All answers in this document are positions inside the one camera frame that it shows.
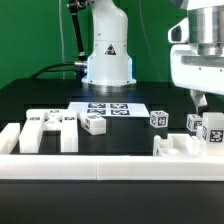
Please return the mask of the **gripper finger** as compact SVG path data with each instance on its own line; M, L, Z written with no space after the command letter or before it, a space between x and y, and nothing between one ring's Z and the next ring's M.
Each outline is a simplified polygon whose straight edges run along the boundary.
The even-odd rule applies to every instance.
M205 93L198 90L190 90L190 96L195 105L196 113L202 114L208 108Z

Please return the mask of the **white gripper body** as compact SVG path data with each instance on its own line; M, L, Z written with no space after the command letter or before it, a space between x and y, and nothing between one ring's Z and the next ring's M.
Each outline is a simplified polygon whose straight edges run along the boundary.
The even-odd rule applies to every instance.
M170 68L177 87L224 95L224 47L221 55L203 56L189 43L189 22L184 18L168 31Z

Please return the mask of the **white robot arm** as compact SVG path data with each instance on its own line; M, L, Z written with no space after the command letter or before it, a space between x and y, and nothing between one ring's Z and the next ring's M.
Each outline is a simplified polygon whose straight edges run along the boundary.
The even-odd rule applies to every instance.
M133 85L127 54L126 14L113 0L87 0L94 25L93 52L87 59L84 86L100 91ZM205 95L224 95L224 0L172 0L187 17L168 31L172 81L190 91L196 107Z

